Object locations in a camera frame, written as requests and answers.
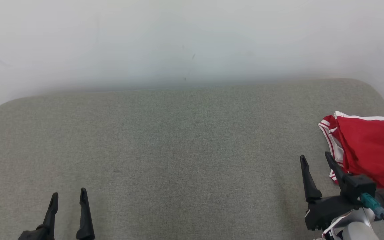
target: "red cloth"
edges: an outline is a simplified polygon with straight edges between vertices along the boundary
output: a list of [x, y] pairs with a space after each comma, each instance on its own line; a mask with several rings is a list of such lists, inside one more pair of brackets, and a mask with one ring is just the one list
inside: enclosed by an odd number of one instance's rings
[[378, 187], [384, 188], [384, 117], [348, 116], [335, 112], [326, 116], [319, 126], [332, 155], [344, 170], [365, 174]]

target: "folded cloth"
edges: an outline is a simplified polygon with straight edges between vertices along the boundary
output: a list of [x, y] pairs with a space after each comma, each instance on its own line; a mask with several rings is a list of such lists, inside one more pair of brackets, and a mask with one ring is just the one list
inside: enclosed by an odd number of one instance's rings
[[[384, 188], [384, 117], [349, 116], [336, 111], [318, 126], [345, 172], [365, 174]], [[329, 177], [337, 182], [333, 170]]]

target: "wall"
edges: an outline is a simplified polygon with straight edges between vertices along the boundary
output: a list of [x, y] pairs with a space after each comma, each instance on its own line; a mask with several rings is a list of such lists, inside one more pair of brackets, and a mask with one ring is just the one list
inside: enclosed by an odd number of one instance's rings
[[0, 0], [0, 104], [320, 77], [361, 79], [384, 97], [384, 1]]

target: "teal connector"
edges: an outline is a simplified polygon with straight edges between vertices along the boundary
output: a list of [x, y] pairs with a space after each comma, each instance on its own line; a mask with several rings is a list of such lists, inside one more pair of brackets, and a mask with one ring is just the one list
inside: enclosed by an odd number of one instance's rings
[[370, 194], [363, 193], [361, 194], [360, 201], [364, 204], [364, 207], [373, 210], [374, 214], [377, 218], [381, 219], [382, 214], [384, 214], [384, 208], [380, 205], [380, 203], [374, 199]]

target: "white cable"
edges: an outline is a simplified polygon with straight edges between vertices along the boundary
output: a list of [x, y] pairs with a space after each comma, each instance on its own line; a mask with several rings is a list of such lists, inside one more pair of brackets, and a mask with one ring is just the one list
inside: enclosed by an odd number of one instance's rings
[[337, 225], [337, 223], [340, 222], [340, 220], [342, 220], [343, 218], [349, 216], [349, 214], [351, 214], [351, 213], [352, 213], [352, 210], [349, 211], [349, 213], [343, 214], [342, 216], [338, 217], [334, 222], [332, 222], [331, 225], [330, 225], [326, 230], [323, 231], [323, 234], [322, 234], [322, 236], [321, 236], [321, 239], [324, 239], [324, 238], [325, 238], [324, 235], [325, 235], [327, 232], [329, 232], [332, 228], [334, 228], [334, 227]]

